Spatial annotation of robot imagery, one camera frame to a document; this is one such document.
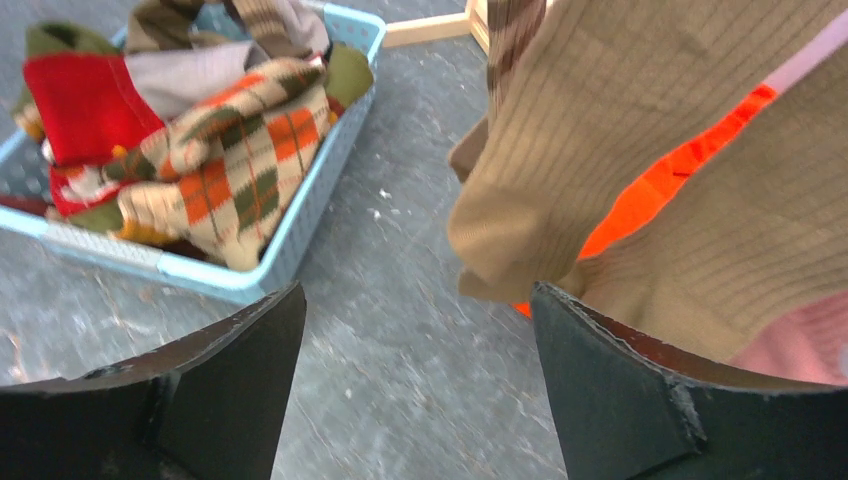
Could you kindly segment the brown tan sock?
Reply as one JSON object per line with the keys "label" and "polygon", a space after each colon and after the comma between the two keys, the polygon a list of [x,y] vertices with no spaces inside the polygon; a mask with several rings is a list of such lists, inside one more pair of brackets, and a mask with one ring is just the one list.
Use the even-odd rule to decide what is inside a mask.
{"label": "brown tan sock", "polygon": [[663,210],[562,281],[593,309],[717,361],[847,287],[847,53],[756,116]]}
{"label": "brown tan sock", "polygon": [[448,223],[459,291],[564,278],[620,192],[723,117],[843,1],[558,1],[513,68]]}

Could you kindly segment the brown beige striped sock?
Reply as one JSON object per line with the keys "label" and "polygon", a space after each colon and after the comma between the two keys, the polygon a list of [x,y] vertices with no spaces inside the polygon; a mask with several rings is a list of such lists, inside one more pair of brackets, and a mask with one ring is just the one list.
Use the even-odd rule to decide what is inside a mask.
{"label": "brown beige striped sock", "polygon": [[545,0],[489,0],[486,70],[488,111],[451,150],[448,162],[460,183],[476,165],[502,109],[513,70],[536,35],[547,10]]}

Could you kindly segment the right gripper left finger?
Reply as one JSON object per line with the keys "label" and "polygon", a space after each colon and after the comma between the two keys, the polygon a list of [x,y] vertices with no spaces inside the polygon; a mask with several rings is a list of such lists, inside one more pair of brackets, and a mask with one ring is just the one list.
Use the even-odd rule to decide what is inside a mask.
{"label": "right gripper left finger", "polygon": [[267,479],[306,319],[292,284],[145,354],[1,391],[5,479]]}

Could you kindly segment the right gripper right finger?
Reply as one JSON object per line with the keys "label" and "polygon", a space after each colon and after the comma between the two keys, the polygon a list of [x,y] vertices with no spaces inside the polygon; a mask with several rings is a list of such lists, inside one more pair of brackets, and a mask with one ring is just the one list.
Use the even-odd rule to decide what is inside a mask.
{"label": "right gripper right finger", "polygon": [[532,323],[571,479],[843,479],[847,391],[683,351],[538,283]]}

